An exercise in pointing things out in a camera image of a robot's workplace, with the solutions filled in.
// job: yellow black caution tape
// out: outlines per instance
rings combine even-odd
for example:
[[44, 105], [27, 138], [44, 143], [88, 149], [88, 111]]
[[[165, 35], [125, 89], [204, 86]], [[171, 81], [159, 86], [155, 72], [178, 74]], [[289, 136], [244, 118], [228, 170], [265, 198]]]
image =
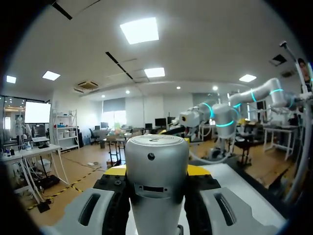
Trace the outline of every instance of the yellow black caution tape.
[[[47, 197], [47, 199], [53, 199], [54, 197], [60, 195], [62, 192], [68, 190], [69, 188], [73, 188], [73, 189], [75, 189], [75, 190], [77, 190], [77, 191], [79, 191], [79, 192], [83, 192], [83, 191], [80, 190], [79, 188], [75, 187], [74, 184], [76, 184], [76, 183], [82, 181], [82, 180], [85, 179], [87, 176], [91, 175], [92, 173], [94, 173], [95, 171], [97, 171], [97, 170], [100, 169], [100, 168], [101, 168], [101, 167], [98, 167], [98, 168], [96, 168], [95, 170], [93, 170], [92, 172], [89, 172], [89, 173], [88, 173], [87, 175], [85, 175], [83, 178], [81, 178], [81, 179], [75, 181], [73, 184], [71, 184], [70, 186], [67, 186], [66, 188], [62, 189], [61, 191], [55, 193], [54, 195], [52, 195], [52, 196], [50, 196], [50, 197]], [[31, 206], [31, 207], [28, 207], [26, 210], [27, 210], [27, 211], [30, 211], [30, 210], [34, 209], [35, 207], [37, 207], [37, 206], [38, 206], [38, 204], [35, 204], [35, 205]]]
[[75, 187], [74, 185], [71, 185], [71, 187], [79, 192], [83, 192], [82, 190], [80, 190], [79, 188]]

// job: trash bin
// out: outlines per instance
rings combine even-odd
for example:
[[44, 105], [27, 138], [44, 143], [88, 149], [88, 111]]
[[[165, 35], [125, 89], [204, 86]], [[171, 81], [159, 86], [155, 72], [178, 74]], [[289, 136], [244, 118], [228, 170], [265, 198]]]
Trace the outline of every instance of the trash bin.
[[100, 148], [106, 148], [106, 142], [100, 141]]

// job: ceiling light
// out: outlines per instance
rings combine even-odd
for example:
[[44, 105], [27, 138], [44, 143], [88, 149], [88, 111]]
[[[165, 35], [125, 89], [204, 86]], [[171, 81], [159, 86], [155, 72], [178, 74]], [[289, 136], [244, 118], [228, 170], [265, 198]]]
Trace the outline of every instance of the ceiling light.
[[57, 79], [59, 76], [60, 76], [60, 75], [57, 74], [57, 73], [47, 71], [47, 72], [45, 72], [45, 74], [43, 75], [43, 78], [54, 81], [54, 80]]
[[164, 68], [146, 69], [145, 73], [147, 77], [164, 77]]
[[243, 81], [243, 82], [251, 82], [256, 78], [256, 76], [252, 76], [249, 74], [246, 74], [245, 76], [239, 78], [239, 81]]
[[157, 20], [146, 18], [120, 25], [129, 44], [158, 40]]
[[16, 82], [16, 77], [12, 77], [12, 76], [6, 76], [6, 82], [9, 83], [15, 83]]

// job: projector screen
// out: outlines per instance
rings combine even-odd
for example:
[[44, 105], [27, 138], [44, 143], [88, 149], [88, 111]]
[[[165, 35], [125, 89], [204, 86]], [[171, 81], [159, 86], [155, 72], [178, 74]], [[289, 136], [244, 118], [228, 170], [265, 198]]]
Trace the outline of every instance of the projector screen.
[[25, 123], [49, 123], [51, 104], [26, 102]]

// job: computer monitor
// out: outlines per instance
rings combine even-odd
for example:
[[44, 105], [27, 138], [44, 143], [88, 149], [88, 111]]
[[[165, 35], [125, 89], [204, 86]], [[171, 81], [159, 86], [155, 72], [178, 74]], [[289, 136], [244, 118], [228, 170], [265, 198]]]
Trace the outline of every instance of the computer monitor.
[[171, 124], [175, 117], [167, 117], [167, 124]]
[[156, 126], [166, 126], [166, 118], [156, 118], [155, 119]]
[[51, 104], [26, 102], [25, 123], [49, 123]]
[[107, 122], [101, 122], [100, 126], [101, 126], [101, 128], [108, 128], [109, 124]]
[[31, 128], [31, 136], [33, 138], [45, 137], [45, 125], [33, 125]]
[[146, 123], [145, 129], [152, 129], [152, 123]]

